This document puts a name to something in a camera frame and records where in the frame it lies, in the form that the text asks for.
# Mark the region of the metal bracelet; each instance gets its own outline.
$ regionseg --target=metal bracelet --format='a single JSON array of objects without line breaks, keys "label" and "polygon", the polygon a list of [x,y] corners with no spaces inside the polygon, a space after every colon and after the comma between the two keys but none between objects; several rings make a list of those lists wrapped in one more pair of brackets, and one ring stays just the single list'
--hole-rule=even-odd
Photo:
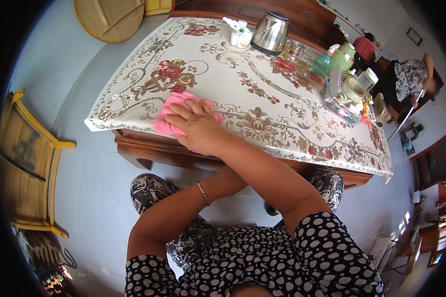
[{"label": "metal bracelet", "polygon": [[202,191],[202,195],[203,195],[203,198],[205,199],[206,205],[210,206],[210,201],[208,200],[208,195],[205,193],[205,190],[203,189],[200,181],[196,181],[196,185],[200,188],[200,191]]}]

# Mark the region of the gray floor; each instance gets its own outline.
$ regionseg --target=gray floor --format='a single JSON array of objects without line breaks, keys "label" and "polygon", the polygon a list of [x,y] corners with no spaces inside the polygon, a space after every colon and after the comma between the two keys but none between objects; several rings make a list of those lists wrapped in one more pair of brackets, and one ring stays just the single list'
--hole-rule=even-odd
[{"label": "gray floor", "polygon": [[[90,132],[83,120],[120,63],[166,18],[147,17],[130,40],[105,45],[71,88],[53,125],[58,139],[77,143],[76,149],[63,150],[59,160],[55,221],[70,234],[68,240],[60,242],[77,262],[76,269],[68,270],[82,296],[123,295],[127,238],[138,218],[129,186],[144,172],[119,156],[112,132]],[[395,128],[388,125],[386,134]],[[411,164],[397,139],[390,143],[390,153],[395,175],[388,184],[385,177],[374,176],[368,184],[346,191],[336,213],[365,252],[377,237],[397,237],[405,213],[413,211]],[[180,188],[207,175],[162,164],[154,164],[152,173]],[[265,213],[263,200],[251,188],[216,201],[201,215],[221,225],[273,226],[280,220],[280,216]]]}]

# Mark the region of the kettle lid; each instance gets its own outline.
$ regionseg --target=kettle lid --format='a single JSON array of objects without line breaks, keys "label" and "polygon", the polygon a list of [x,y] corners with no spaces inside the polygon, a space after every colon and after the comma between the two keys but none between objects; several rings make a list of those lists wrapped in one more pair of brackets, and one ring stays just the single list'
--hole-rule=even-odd
[{"label": "kettle lid", "polygon": [[287,16],[285,16],[282,13],[277,12],[277,11],[270,11],[270,12],[268,12],[268,15],[275,17],[277,19],[280,19],[281,21],[286,21],[286,22],[289,21]]}]

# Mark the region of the person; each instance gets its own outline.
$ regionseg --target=person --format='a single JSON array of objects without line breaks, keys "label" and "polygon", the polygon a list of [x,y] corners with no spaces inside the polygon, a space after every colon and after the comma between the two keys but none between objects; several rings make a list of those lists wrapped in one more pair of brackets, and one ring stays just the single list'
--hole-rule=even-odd
[{"label": "person", "polygon": [[383,77],[373,87],[371,93],[376,96],[383,94],[386,106],[390,106],[395,100],[405,102],[408,109],[416,108],[416,98],[424,88],[424,92],[434,94],[437,83],[433,78],[434,63],[429,54],[425,54],[422,60],[407,59],[402,62],[394,60],[385,70]]},{"label": "person", "polygon": [[[173,104],[176,116],[165,116],[186,134],[175,138],[226,165],[181,191],[150,173],[133,180],[140,218],[129,235],[126,296],[383,295],[380,275],[333,213],[343,190],[338,173],[315,175],[319,193],[275,157],[224,131],[206,104],[185,104],[191,111]],[[281,213],[277,228],[216,229],[198,215],[247,185]],[[178,281],[167,253],[184,271]]]},{"label": "person", "polygon": [[365,33],[365,37],[359,37],[353,42],[355,51],[363,58],[367,65],[375,60],[375,48],[372,42],[372,33]]}]

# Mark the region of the red object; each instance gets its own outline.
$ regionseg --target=red object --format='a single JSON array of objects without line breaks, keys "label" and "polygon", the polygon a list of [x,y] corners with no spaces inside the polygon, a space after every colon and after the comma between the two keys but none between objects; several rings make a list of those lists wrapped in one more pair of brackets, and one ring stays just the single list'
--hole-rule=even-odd
[{"label": "red object", "polygon": [[362,117],[362,119],[360,119],[360,122],[362,124],[368,125],[370,126],[371,122],[369,121],[369,119],[367,119],[366,117]]},{"label": "red object", "polygon": [[[164,116],[166,116],[166,115],[175,116],[175,113],[172,110],[170,110],[170,104],[177,104],[177,105],[185,108],[186,110],[191,111],[190,107],[187,104],[185,104],[185,100],[193,100],[195,102],[200,101],[200,99],[198,99],[195,95],[193,95],[189,92],[184,92],[184,91],[181,93],[175,92],[175,87],[173,89],[174,92],[172,92],[170,94],[170,97],[167,98],[162,110],[157,115],[157,118],[154,122],[153,128],[154,128],[154,131],[157,133],[164,134],[164,135],[173,135],[173,134],[186,135],[185,132],[183,132],[179,128],[175,127],[174,125],[170,124],[169,122],[165,121]],[[202,101],[204,104],[208,105],[213,110],[213,106],[210,101],[208,101],[208,100],[202,100]],[[216,121],[220,125],[222,125],[224,123],[224,118],[219,113],[213,112],[213,116],[215,117]]]},{"label": "red object", "polygon": [[359,37],[353,42],[353,46],[367,64],[375,59],[375,48],[369,39]]}]

